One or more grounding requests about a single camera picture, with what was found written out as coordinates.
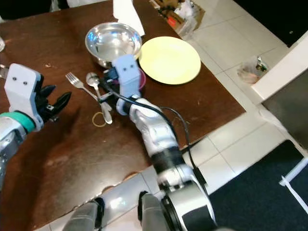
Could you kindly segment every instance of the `white paper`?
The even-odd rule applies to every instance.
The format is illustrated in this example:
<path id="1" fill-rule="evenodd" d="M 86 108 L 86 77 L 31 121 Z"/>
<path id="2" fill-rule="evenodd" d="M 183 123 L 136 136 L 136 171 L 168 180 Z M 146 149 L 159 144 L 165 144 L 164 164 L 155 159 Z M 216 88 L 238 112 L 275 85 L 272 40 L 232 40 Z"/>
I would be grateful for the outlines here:
<path id="1" fill-rule="evenodd" d="M 119 23 L 134 28 L 140 36 L 144 35 L 143 26 L 131 0 L 113 0 L 113 13 Z"/>

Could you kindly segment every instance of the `spoon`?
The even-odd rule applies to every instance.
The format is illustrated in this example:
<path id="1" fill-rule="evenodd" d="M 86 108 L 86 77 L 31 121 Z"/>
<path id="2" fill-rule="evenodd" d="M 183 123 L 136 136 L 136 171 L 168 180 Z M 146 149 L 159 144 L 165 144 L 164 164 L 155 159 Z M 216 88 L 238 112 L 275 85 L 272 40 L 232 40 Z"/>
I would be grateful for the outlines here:
<path id="1" fill-rule="evenodd" d="M 97 76 L 97 74 L 90 72 L 87 74 L 86 76 L 86 80 L 87 80 L 87 84 L 91 87 L 94 87 L 97 97 L 100 99 L 101 98 L 101 94 L 98 90 L 98 85 L 100 83 L 99 81 L 99 77 Z M 103 113 L 103 117 L 104 120 L 107 124 L 112 124 L 112 118 L 111 115 L 109 113 L 109 111 L 111 110 L 111 107 L 109 106 L 109 104 L 107 104 L 106 102 L 100 103 L 101 109 L 102 109 L 102 113 Z"/>

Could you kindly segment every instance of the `brown table surface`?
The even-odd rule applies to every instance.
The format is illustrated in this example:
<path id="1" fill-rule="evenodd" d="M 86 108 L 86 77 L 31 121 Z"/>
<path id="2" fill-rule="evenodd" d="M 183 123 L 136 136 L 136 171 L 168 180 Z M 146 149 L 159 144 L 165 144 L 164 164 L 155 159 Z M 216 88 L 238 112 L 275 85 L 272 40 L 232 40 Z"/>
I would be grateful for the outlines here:
<path id="1" fill-rule="evenodd" d="M 158 36 L 178 38 L 148 1 L 134 0 L 134 5 L 145 31 L 143 43 Z M 101 72 L 86 50 L 85 35 L 94 25 L 114 21 L 112 1 L 105 1 L 0 25 L 6 43 L 0 63 L 23 64 L 42 73 L 44 85 L 57 85 L 51 102 L 66 91 L 73 93 L 58 123 L 29 134 L 10 160 L 1 193 L 3 230 L 43 226 L 151 164 L 133 123 L 113 111 L 112 125 L 95 127 L 91 118 L 99 106 L 64 77 L 72 71 L 85 82 L 88 72 Z M 3 86 L 0 80 L 0 113 L 9 107 Z M 191 142 L 244 112 L 204 65 L 184 85 L 165 85 L 147 77 L 144 97 L 178 110 L 189 122 Z M 183 148 L 181 123 L 167 115 Z"/>

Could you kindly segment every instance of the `stainless steel bowl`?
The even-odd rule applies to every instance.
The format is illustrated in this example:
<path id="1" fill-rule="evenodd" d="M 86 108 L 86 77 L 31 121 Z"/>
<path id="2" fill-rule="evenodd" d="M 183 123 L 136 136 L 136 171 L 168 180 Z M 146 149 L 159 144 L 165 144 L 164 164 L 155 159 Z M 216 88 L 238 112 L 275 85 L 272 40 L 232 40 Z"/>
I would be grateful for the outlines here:
<path id="1" fill-rule="evenodd" d="M 122 23 L 102 23 L 86 35 L 86 47 L 94 61 L 111 68 L 111 61 L 124 54 L 133 54 L 138 59 L 142 40 L 132 27 Z"/>

